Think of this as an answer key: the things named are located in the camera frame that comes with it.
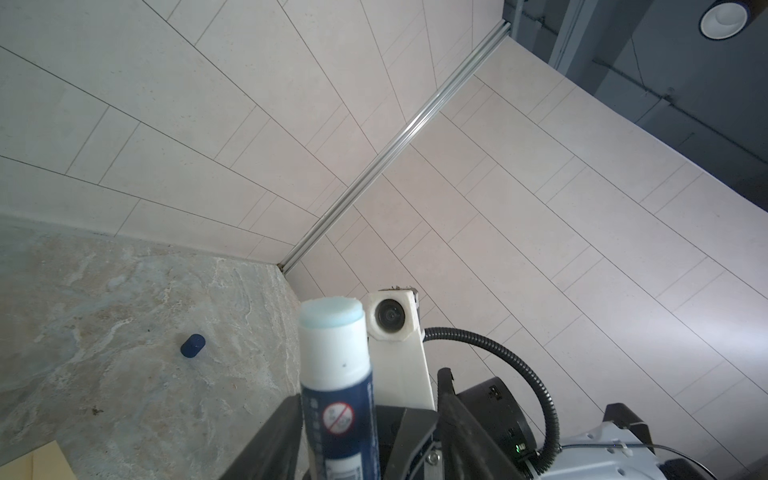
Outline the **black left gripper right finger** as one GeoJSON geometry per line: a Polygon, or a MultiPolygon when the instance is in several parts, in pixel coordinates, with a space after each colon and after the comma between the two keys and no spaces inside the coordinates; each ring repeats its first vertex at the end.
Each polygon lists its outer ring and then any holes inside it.
{"type": "Polygon", "coordinates": [[[438,434],[444,479],[523,479],[455,393],[449,368],[438,371],[438,434]]]}

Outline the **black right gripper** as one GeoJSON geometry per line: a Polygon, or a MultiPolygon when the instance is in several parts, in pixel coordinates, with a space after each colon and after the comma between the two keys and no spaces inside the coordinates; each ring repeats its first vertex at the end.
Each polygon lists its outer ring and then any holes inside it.
{"type": "Polygon", "coordinates": [[[424,479],[426,457],[433,449],[438,412],[376,405],[381,478],[424,479]]]}

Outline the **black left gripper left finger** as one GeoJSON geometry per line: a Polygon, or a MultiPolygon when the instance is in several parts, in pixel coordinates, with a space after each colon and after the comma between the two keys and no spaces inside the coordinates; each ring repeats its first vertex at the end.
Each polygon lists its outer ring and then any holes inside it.
{"type": "Polygon", "coordinates": [[[303,426],[301,396],[284,399],[220,480],[293,479],[303,426]]]}

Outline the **blue glue stick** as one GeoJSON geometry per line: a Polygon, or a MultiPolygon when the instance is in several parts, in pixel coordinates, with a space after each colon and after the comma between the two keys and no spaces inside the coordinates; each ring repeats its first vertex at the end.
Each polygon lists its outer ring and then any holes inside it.
{"type": "Polygon", "coordinates": [[[312,479],[379,479],[365,313],[355,298],[302,303],[300,385],[312,479]]]}

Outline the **dark blue glue cap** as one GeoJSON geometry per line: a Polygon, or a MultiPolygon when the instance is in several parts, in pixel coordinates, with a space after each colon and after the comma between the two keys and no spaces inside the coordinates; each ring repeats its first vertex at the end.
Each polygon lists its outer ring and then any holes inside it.
{"type": "Polygon", "coordinates": [[[190,335],[180,346],[179,351],[185,358],[195,358],[205,347],[206,339],[201,334],[190,335]]]}

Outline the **yellow paper envelope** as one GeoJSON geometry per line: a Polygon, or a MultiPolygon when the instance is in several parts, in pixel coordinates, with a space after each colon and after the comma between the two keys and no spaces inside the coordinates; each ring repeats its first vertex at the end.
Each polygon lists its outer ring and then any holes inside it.
{"type": "Polygon", "coordinates": [[[56,441],[51,441],[1,467],[1,480],[76,480],[56,441]]]}

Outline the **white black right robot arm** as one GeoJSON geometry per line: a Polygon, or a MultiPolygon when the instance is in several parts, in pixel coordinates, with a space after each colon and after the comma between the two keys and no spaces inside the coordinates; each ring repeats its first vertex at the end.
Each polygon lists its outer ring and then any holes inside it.
{"type": "Polygon", "coordinates": [[[385,479],[712,479],[701,462],[653,444],[625,405],[608,405],[597,427],[567,439],[553,463],[536,471],[536,442],[522,409],[494,377],[460,393],[445,411],[376,408],[385,479]]]}

